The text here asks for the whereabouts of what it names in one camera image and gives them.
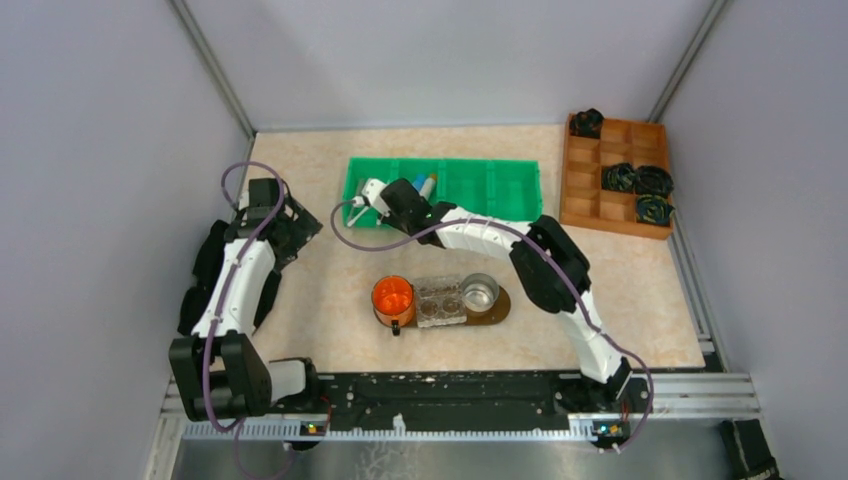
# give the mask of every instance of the beige tabletop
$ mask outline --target beige tabletop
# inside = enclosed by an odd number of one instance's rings
[[[512,265],[417,243],[385,253],[348,248],[330,229],[350,157],[536,160],[544,213],[557,216],[563,128],[555,125],[260,134],[252,160],[275,168],[324,229],[283,271],[274,309],[254,335],[266,360],[311,357],[323,372],[575,369],[577,357],[553,315],[524,295]],[[248,178],[267,176],[251,168]],[[342,229],[382,245],[394,231]],[[595,303],[613,338],[651,367],[699,367],[703,357],[664,241],[566,227],[591,263]],[[511,295],[506,320],[486,327],[403,329],[374,318],[369,294],[386,275],[485,272]]]

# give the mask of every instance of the green plastic bin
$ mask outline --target green plastic bin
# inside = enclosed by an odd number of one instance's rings
[[[510,221],[533,221],[542,214],[539,163],[523,160],[354,157],[347,167],[344,199],[359,193],[356,187],[360,179],[377,178],[389,183],[405,178],[412,183],[418,174],[431,173],[439,178],[430,203],[455,203],[469,212]],[[342,210],[344,222],[350,209],[346,205]],[[376,226],[373,209],[354,224],[359,228]]]

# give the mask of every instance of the orange cup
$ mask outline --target orange cup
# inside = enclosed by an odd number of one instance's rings
[[[392,275],[381,278],[371,291],[374,314],[380,323],[392,327],[394,335],[400,335],[403,327],[415,315],[415,292],[403,277]]]

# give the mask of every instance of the blue object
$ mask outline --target blue object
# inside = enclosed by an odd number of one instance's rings
[[[415,181],[412,182],[412,186],[415,187],[415,189],[420,192],[421,187],[424,186],[424,181],[426,181],[426,180],[427,180],[427,175],[424,175],[423,173],[419,173],[418,175],[416,175]]]

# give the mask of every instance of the wooden compartment organizer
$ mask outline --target wooden compartment organizer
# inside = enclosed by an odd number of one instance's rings
[[[626,235],[668,238],[671,222],[663,227],[636,221],[636,194],[601,189],[601,171],[617,163],[627,162],[633,168],[654,165],[670,171],[665,127],[607,118],[599,140],[571,135],[571,117],[565,124],[559,221]]]

